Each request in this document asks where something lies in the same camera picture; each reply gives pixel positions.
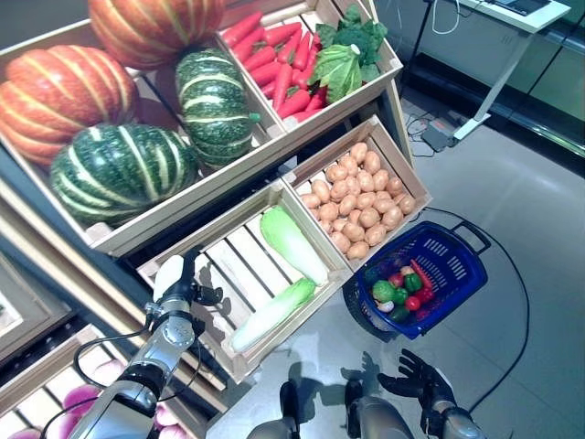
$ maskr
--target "orange pumpkin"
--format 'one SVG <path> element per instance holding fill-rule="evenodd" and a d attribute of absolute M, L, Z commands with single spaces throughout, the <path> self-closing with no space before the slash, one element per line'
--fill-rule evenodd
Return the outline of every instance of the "orange pumpkin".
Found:
<path fill-rule="evenodd" d="M 225 0 L 89 0 L 91 26 L 123 65 L 153 70 L 218 28 Z"/>
<path fill-rule="evenodd" d="M 50 165 L 79 131 L 132 120 L 136 87 L 97 48 L 32 49 L 6 67 L 0 85 L 0 132 L 30 160 Z"/>

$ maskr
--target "tiled floor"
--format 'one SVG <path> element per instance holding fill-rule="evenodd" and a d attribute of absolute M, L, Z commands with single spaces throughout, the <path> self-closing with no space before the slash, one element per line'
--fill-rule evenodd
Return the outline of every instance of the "tiled floor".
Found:
<path fill-rule="evenodd" d="M 438 108 L 416 93 L 407 97 L 420 104 L 404 102 L 407 113 Z M 425 144 L 413 148 L 417 155 L 430 152 Z M 432 206 L 464 215 L 505 245 L 531 299 L 525 356 L 477 408 L 476 421 L 491 439 L 585 437 L 585 181 L 486 127 L 433 158 L 417 158 L 416 168 Z M 433 212 L 423 218 L 455 223 Z M 522 344 L 525 301 L 495 246 L 483 262 L 488 284 L 414 341 L 399 337 L 385 344 L 370 336 L 337 294 L 266 358 L 248 380 L 250 390 L 207 437 L 245 437 L 254 425 L 280 417 L 278 389 L 289 376 L 301 384 L 302 438 L 345 437 L 344 369 L 363 370 L 364 352 L 371 357 L 367 387 L 395 403 L 415 437 L 424 437 L 418 404 L 380 391 L 372 378 L 378 368 L 396 374 L 399 351 L 408 347 L 445 372 L 463 407 L 492 386 Z"/>

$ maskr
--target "tomato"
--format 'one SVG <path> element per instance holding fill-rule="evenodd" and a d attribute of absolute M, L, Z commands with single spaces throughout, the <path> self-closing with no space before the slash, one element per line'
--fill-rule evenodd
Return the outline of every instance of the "tomato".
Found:
<path fill-rule="evenodd" d="M 404 301 L 404 306 L 406 306 L 406 309 L 409 311 L 416 311 L 420 308 L 420 300 L 417 296 L 412 295 Z"/>

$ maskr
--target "green pumpkin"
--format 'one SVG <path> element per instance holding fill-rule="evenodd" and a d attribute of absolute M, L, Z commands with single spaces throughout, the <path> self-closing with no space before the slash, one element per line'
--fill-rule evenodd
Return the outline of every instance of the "green pumpkin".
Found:
<path fill-rule="evenodd" d="M 238 66 L 221 50 L 191 52 L 176 68 L 176 87 L 196 154 L 221 168 L 251 148 L 258 114 L 250 114 Z"/>
<path fill-rule="evenodd" d="M 117 226 L 190 186 L 193 148 L 150 125 L 98 124 L 78 133 L 51 165 L 51 186 L 80 222 Z"/>

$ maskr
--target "bok choy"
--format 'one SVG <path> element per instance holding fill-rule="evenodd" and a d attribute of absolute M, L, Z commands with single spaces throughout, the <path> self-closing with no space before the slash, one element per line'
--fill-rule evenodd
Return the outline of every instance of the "bok choy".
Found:
<path fill-rule="evenodd" d="M 260 230 L 266 242 L 299 272 L 317 285 L 327 282 L 327 267 L 281 206 L 264 213 Z"/>
<path fill-rule="evenodd" d="M 315 283 L 300 279 L 252 314 L 231 339 L 235 352 L 243 352 L 277 327 L 286 317 L 314 295 Z"/>

